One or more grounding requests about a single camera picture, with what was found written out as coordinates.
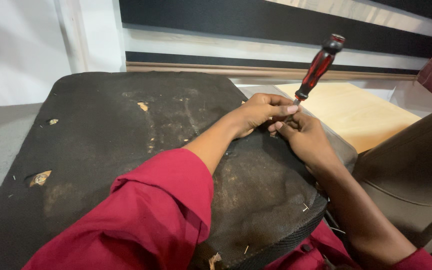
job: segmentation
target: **wooden board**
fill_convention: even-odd
[[[293,97],[300,85],[276,86]],[[301,104],[358,153],[375,147],[421,119],[351,83],[318,83]]]

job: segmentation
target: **exposed wood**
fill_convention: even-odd
[[[173,63],[147,63],[126,62],[128,72],[149,71],[173,71],[173,72],[204,72],[209,74],[223,75],[227,77],[255,77],[255,78],[278,78],[278,79],[303,79],[307,70],[290,68],[262,68],[262,67],[240,67],[240,66],[217,66],[196,64],[173,64]],[[321,79],[323,80],[398,80],[413,81],[415,75],[389,74],[373,72],[352,71],[327,71]]]
[[[276,86],[292,97],[300,85]],[[351,83],[318,83],[301,104],[358,153],[375,147],[421,119]]]

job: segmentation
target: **wooden trim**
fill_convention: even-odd
[[[173,63],[147,63],[126,62],[128,72],[149,71],[173,71],[173,72],[203,72],[208,74],[223,75],[230,78],[252,77],[252,78],[274,78],[301,80],[306,75],[306,69],[291,68],[266,68],[266,67],[240,67],[240,66],[217,66],[196,64],[173,64]],[[354,71],[327,71],[321,79],[323,80],[398,80],[414,81],[416,75],[354,72]]]

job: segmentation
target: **red sleeve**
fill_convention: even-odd
[[[420,248],[413,254],[396,263],[391,268],[392,270],[432,270],[432,256]]]
[[[191,151],[160,153],[117,177],[111,194],[23,269],[186,269],[207,239],[213,179]]]

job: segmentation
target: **forearm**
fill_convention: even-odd
[[[236,134],[237,128],[226,115],[183,148],[198,156],[213,175]]]
[[[351,245],[370,263],[367,267],[391,266],[416,250],[341,163],[322,169],[317,179]]]

